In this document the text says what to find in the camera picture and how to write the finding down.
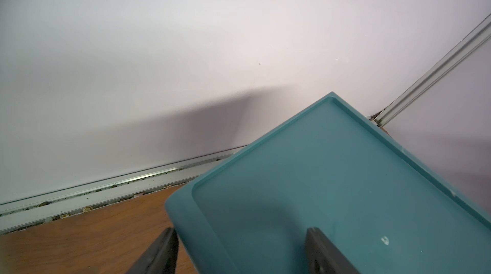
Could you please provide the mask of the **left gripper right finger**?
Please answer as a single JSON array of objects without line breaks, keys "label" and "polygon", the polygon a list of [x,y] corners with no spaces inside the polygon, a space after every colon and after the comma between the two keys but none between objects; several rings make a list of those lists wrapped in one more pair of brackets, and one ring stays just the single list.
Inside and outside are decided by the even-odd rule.
[{"label": "left gripper right finger", "polygon": [[360,274],[353,264],[317,227],[307,229],[305,253],[309,273]]}]

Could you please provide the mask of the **teal drawer cabinet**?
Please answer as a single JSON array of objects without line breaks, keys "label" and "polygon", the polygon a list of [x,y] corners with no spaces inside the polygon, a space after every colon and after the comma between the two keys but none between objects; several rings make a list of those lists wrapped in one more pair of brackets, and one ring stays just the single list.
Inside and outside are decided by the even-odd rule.
[{"label": "teal drawer cabinet", "polygon": [[165,209],[200,273],[308,273],[311,227],[361,273],[490,272],[490,217],[334,93]]}]

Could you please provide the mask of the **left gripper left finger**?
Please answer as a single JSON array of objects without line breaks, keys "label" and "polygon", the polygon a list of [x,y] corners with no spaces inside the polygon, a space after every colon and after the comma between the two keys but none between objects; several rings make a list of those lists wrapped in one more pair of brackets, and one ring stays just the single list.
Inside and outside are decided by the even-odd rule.
[{"label": "left gripper left finger", "polygon": [[176,230],[166,228],[149,246],[126,274],[174,274],[179,240]]}]

